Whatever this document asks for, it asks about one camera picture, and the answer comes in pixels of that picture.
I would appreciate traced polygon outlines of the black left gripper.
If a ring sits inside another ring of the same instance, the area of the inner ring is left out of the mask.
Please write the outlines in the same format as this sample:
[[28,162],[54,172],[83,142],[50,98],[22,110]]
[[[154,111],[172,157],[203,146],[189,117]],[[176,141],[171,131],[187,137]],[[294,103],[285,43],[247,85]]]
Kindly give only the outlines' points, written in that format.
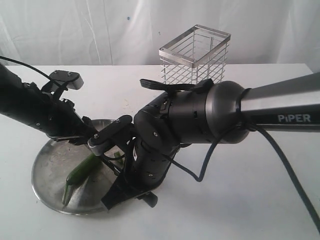
[[71,101],[61,101],[38,87],[32,88],[32,94],[37,100],[33,105],[32,128],[45,133],[53,141],[75,139],[75,146],[86,145],[98,133],[89,117],[77,115]]

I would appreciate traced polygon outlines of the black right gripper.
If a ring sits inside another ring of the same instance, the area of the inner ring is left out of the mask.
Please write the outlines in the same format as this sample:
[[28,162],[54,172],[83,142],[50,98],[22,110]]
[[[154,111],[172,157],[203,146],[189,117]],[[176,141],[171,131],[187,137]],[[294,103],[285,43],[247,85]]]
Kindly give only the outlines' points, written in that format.
[[167,157],[175,156],[175,140],[166,139],[163,143],[151,146],[141,137],[136,137],[129,144],[127,163],[124,172],[121,172],[107,193],[101,198],[107,210],[136,198],[143,200],[154,208],[158,197],[151,192],[159,187],[170,167]]

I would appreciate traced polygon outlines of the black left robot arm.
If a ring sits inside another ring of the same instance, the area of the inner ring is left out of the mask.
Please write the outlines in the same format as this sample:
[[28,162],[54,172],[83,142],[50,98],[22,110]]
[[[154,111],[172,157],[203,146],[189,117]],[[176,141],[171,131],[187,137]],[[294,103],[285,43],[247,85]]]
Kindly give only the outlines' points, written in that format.
[[0,66],[0,113],[45,133],[55,141],[86,144],[97,134],[89,117],[80,117],[70,100],[61,100],[64,91],[79,90],[84,82],[77,72],[56,70],[42,88],[23,82],[6,66]]

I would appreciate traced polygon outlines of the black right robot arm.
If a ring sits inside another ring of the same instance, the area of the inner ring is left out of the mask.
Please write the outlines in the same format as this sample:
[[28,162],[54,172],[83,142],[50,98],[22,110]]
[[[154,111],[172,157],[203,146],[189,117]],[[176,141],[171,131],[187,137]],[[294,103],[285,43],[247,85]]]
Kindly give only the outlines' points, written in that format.
[[124,166],[101,202],[112,209],[130,199],[157,204],[153,190],[166,177],[175,155],[192,144],[210,144],[197,182],[204,178],[218,144],[236,144],[249,132],[318,132],[320,75],[297,77],[261,87],[236,82],[164,84],[141,79],[142,87],[161,94],[134,117],[108,126],[107,139],[124,152]]

